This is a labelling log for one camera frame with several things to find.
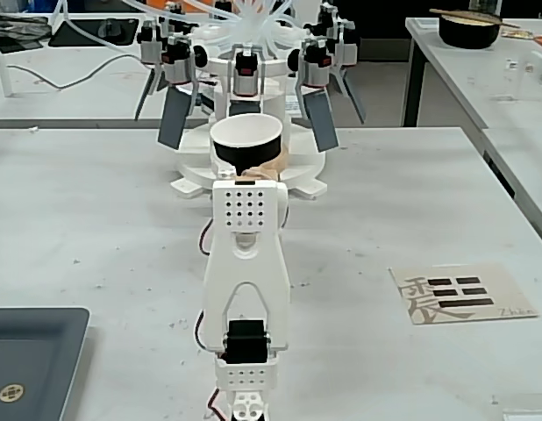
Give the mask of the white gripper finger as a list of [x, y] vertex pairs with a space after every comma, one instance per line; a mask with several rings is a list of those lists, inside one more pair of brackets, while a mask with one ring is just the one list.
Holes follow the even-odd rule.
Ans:
[[211, 168], [217, 179], [235, 179], [237, 169], [235, 167], [236, 149], [218, 143], [210, 135], [210, 161]]

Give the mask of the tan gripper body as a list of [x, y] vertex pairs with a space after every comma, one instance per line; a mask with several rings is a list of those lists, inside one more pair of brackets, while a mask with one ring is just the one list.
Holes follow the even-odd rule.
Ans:
[[243, 176], [251, 177], [258, 180], [279, 181], [281, 179], [280, 171], [277, 168], [264, 166], [248, 168], [243, 171]]

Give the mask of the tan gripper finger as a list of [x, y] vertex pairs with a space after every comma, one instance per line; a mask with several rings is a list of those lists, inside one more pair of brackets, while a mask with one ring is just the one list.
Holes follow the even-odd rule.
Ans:
[[283, 147], [280, 153], [274, 157], [272, 160], [264, 162], [261, 167], [265, 171], [284, 171], [288, 166], [289, 161], [289, 150], [286, 147]]

